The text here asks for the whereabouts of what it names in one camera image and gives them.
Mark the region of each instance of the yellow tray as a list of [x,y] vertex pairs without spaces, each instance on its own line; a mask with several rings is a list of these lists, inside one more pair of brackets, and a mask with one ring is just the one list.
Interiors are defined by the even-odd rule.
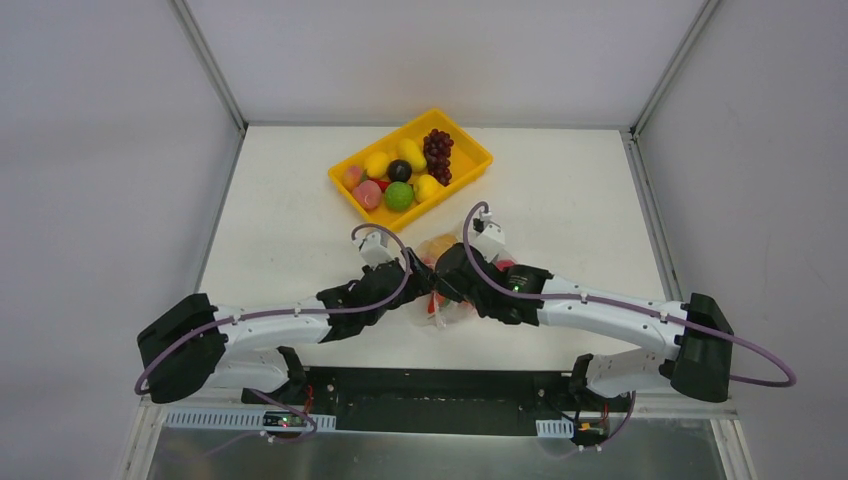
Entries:
[[[454,142],[450,156],[450,171],[453,178],[450,184],[441,189],[436,195],[433,195],[422,203],[413,201],[412,206],[404,212],[389,210],[385,202],[380,202],[379,207],[369,212],[362,208],[359,202],[353,198],[353,195],[342,185],[342,175],[351,165],[359,165],[361,167],[365,158],[377,151],[386,152],[390,159],[398,158],[396,147],[398,142],[404,138],[414,140],[419,147],[423,148],[424,137],[434,128],[450,134]],[[336,185],[336,188],[339,189],[339,193],[362,215],[362,218],[366,222],[376,223],[393,232],[399,232],[413,220],[427,213],[446,198],[459,191],[460,188],[476,180],[491,164],[491,153],[471,138],[470,135],[465,133],[463,129],[459,128],[459,125],[454,123],[444,112],[434,108],[380,140],[377,140],[347,160],[337,163],[330,168],[327,175],[333,181],[333,184]],[[413,174],[409,183],[413,183],[417,177],[418,174]]]

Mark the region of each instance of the white table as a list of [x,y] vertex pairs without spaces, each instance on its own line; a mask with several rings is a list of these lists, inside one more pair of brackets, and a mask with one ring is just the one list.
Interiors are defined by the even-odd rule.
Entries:
[[[361,219],[326,172],[391,130],[250,127],[200,291],[213,304],[261,306],[359,278],[362,261],[348,234]],[[521,263],[596,288],[664,297],[619,132],[468,132],[494,163],[403,230],[407,245],[456,228],[474,203],[488,200],[506,231],[507,250]],[[425,317],[423,307],[403,307],[357,337],[297,352],[304,365],[570,370],[578,355],[632,348],[579,330],[492,319],[440,330],[421,326]]]

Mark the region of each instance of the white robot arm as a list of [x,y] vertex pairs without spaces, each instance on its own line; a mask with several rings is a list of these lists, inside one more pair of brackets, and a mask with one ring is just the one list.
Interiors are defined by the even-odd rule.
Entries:
[[[474,222],[474,231],[469,249],[457,244],[439,259],[435,288],[440,294],[469,301],[481,316],[507,324],[577,328],[640,347],[616,355],[581,356],[572,371],[575,389],[612,398],[670,385],[704,401],[727,399],[731,344],[668,321],[669,316],[688,318],[732,335],[712,298],[693,294],[688,304],[645,300],[587,288],[526,265],[501,271],[495,263],[504,249],[503,229],[487,212]],[[473,268],[469,253],[480,271]]]
[[[727,398],[730,343],[666,320],[686,317],[732,334],[711,298],[695,294],[689,304],[642,300],[585,288],[531,266],[501,271],[494,262],[503,251],[503,230],[490,215],[475,222],[474,230],[474,239],[451,247],[435,271],[405,249],[408,275],[386,248],[385,234],[373,232],[355,241],[368,264],[362,279],[273,309],[215,307],[204,294],[190,295],[139,334],[148,389],[141,389],[140,380],[136,391],[150,393],[157,403],[180,400],[204,387],[298,391],[302,379],[293,376],[302,376],[303,368],[287,347],[358,335],[386,310],[435,289],[507,324],[579,328],[640,347],[578,358],[571,374],[575,391],[612,398],[671,385],[700,400]],[[371,308],[398,290],[401,294],[391,302]],[[185,336],[192,339],[185,341]]]

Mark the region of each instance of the purple grapes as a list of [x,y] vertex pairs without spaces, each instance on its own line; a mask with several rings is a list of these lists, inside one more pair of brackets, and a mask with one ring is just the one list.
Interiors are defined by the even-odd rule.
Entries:
[[427,160],[427,173],[444,186],[450,184],[453,175],[450,172],[450,155],[453,140],[447,132],[436,128],[424,137],[424,158]]

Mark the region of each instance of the white wall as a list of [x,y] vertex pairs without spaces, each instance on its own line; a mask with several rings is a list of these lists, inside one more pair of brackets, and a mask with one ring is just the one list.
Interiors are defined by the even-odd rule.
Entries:
[[0,3],[0,112],[0,478],[109,478],[235,130],[160,0]]
[[642,142],[685,288],[798,373],[732,390],[764,479],[848,467],[846,26],[844,0],[727,0]]
[[250,121],[627,126],[704,0],[190,0]]

